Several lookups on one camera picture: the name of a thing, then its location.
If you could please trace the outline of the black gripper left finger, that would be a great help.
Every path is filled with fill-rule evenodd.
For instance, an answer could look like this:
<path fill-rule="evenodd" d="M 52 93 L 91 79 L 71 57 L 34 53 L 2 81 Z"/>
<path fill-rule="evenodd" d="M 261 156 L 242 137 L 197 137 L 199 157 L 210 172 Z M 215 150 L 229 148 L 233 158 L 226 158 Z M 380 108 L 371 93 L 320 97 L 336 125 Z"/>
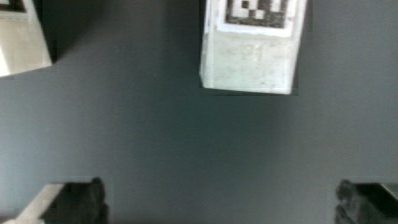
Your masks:
<path fill-rule="evenodd" d="M 46 184 L 11 224 L 108 224 L 101 179 Z"/>

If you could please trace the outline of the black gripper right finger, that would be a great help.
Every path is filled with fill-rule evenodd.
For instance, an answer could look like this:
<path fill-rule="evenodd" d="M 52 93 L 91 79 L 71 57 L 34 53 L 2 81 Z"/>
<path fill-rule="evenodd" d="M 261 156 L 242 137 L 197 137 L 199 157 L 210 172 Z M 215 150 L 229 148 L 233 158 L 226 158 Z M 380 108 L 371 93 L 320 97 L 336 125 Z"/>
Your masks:
<path fill-rule="evenodd" d="M 334 224 L 398 224 L 398 183 L 354 183 L 336 188 Z"/>

